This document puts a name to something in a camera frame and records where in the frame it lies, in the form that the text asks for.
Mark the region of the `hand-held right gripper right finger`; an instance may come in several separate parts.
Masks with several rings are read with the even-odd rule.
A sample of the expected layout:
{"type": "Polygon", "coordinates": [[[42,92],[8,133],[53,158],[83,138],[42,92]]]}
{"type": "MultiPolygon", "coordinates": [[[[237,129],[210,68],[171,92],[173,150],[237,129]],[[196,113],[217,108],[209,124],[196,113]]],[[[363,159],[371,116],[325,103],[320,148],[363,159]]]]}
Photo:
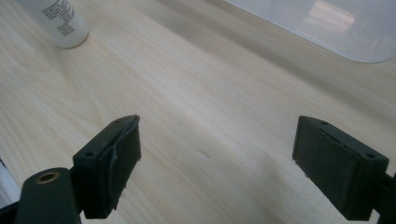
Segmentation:
{"type": "Polygon", "coordinates": [[[292,158],[348,220],[389,220],[389,159],[324,120],[300,116],[292,158]]]}

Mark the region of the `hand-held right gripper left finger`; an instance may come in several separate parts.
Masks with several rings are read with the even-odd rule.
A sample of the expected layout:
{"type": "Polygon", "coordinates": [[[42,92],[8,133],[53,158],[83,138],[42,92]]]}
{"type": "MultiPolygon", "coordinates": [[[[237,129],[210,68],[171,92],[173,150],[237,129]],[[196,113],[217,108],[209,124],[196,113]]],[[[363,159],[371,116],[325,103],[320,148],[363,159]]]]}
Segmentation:
{"type": "Polygon", "coordinates": [[[78,207],[87,219],[104,219],[117,209],[141,159],[139,120],[137,115],[113,120],[73,156],[78,207]]]}

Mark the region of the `white object with dark edge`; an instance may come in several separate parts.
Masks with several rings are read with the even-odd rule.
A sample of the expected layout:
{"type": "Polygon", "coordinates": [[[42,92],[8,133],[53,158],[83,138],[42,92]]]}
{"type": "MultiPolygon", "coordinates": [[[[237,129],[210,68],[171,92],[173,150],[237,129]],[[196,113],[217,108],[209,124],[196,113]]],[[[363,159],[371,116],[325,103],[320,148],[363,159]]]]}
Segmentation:
{"type": "Polygon", "coordinates": [[[0,209],[17,202],[21,197],[21,186],[0,159],[0,209]]]}

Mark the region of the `clear plastic storage box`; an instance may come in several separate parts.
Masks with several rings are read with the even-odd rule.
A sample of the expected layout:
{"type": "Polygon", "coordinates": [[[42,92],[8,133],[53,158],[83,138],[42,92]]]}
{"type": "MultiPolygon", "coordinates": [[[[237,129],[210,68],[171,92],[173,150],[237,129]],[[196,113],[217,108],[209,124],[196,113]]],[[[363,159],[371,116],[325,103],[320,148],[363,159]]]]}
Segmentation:
{"type": "Polygon", "coordinates": [[[396,0],[225,0],[349,60],[396,56],[396,0]]]}

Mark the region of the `white plastic bottle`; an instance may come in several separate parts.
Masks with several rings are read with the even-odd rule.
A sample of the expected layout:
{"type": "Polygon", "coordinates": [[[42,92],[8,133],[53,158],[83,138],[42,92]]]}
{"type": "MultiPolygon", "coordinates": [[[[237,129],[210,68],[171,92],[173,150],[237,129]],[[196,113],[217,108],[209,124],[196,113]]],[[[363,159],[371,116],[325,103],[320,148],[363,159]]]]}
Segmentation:
{"type": "Polygon", "coordinates": [[[74,48],[88,37],[88,27],[69,0],[15,0],[15,2],[60,48],[74,48]]]}

